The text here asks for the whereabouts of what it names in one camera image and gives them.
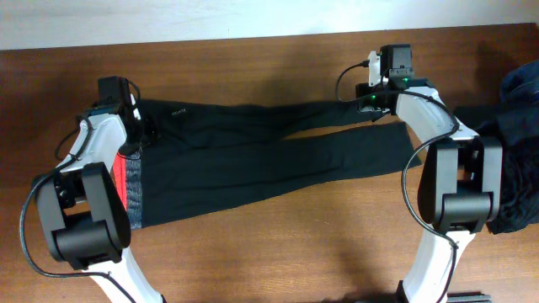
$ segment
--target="black pants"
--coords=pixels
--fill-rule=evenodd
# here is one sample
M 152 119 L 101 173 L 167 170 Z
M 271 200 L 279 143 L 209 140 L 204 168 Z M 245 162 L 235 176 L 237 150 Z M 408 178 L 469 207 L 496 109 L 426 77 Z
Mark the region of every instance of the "black pants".
M 128 200 L 141 202 L 140 214 L 130 219 L 142 227 L 316 183 L 393 173 L 412 153 L 402 123 L 281 140 L 299 130 L 370 120 L 371 114 L 358 113 L 355 103 L 263 108 L 142 101 L 139 109 L 155 121 L 161 136 L 144 149 L 141 173 L 131 173 L 140 177 L 127 179 L 128 188 L 141 186 L 141 197 Z

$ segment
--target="garment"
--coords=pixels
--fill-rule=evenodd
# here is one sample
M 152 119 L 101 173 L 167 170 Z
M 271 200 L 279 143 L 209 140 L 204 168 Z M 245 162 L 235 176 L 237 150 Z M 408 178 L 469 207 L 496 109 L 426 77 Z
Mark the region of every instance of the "garment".
M 145 101 L 158 139 L 127 160 L 132 228 L 182 220 L 316 183 L 400 171 L 413 148 L 403 123 L 283 140 L 299 130 L 376 118 L 356 103 L 264 108 Z M 419 165 L 415 159 L 413 166 Z
M 494 234 L 539 222 L 539 61 L 508 74 L 500 98 L 501 104 L 455 110 L 464 124 L 496 136 L 504 148 L 499 215 L 488 223 Z

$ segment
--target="wooden table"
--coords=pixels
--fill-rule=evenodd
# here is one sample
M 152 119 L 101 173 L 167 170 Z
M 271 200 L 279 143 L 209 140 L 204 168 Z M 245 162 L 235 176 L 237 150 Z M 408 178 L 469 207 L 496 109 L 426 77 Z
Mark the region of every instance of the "wooden table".
M 344 68 L 392 43 L 413 45 L 416 74 L 432 80 L 450 107 L 498 102 L 503 75 L 539 57 L 534 24 L 0 52 L 0 301 L 106 301 L 91 279 L 34 273 L 17 233 L 30 180 L 56 165 L 56 144 L 74 128 L 75 115 L 97 101 L 99 77 L 127 77 L 146 98 L 296 104 L 332 99 Z M 352 71 L 342 95 L 352 98 L 354 84 L 366 79 L 366 69 Z M 415 168 L 408 181 L 414 199 L 420 172 Z M 421 235 L 404 206 L 399 176 L 319 184 L 134 231 L 131 247 L 169 302 L 313 302 L 392 293 Z M 39 264 L 71 270 L 49 256 L 34 206 L 27 227 Z M 483 230 L 465 251 L 451 291 L 539 301 L 538 232 L 529 226 L 495 237 Z

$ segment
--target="white wall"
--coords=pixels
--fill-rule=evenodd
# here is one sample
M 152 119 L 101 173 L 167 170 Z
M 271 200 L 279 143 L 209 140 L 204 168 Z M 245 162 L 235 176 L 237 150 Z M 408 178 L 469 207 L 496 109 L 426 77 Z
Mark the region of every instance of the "white wall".
M 0 0 L 0 49 L 539 21 L 537 0 Z

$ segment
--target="red stripe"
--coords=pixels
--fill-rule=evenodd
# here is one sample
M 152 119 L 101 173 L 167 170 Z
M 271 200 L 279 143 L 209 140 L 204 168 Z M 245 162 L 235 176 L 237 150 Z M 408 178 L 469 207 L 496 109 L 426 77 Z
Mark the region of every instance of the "red stripe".
M 115 162 L 112 165 L 112 172 L 115 175 L 116 190 L 120 196 L 121 203 L 127 210 L 127 187 L 125 184 L 125 159 L 116 155 Z

